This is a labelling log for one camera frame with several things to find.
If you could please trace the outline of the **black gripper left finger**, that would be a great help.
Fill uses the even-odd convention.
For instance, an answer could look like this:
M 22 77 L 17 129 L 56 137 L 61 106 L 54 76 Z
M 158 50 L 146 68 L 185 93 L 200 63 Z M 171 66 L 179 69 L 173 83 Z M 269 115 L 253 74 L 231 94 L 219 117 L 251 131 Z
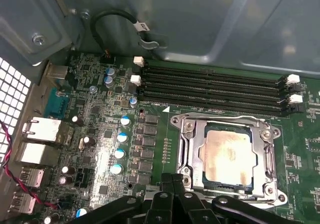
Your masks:
M 161 190 L 151 199 L 123 196 L 84 217 L 85 223 L 172 223 L 175 196 L 173 174 L 161 175 Z

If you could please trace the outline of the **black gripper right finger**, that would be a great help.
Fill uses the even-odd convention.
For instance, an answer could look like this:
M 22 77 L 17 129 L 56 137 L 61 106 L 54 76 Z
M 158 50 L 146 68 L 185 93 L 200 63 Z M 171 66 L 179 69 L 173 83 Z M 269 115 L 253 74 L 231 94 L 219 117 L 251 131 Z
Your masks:
M 277 223 L 275 214 L 261 210 L 230 196 L 218 196 L 211 201 L 188 192 L 182 174 L 173 174 L 175 200 L 180 205 L 178 220 L 187 223 Z

